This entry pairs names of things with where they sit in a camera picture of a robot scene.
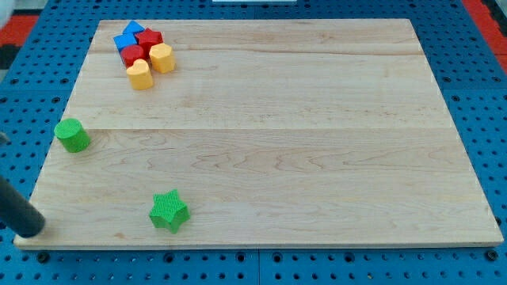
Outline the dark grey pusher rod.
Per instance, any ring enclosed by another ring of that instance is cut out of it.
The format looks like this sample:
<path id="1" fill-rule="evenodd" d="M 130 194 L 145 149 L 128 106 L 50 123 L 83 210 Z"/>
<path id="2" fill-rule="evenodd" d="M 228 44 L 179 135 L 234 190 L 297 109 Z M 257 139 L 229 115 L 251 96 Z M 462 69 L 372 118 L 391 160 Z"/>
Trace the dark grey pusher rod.
<path id="1" fill-rule="evenodd" d="M 44 216 L 1 177 L 1 220 L 18 236 L 32 238 L 45 226 Z"/>

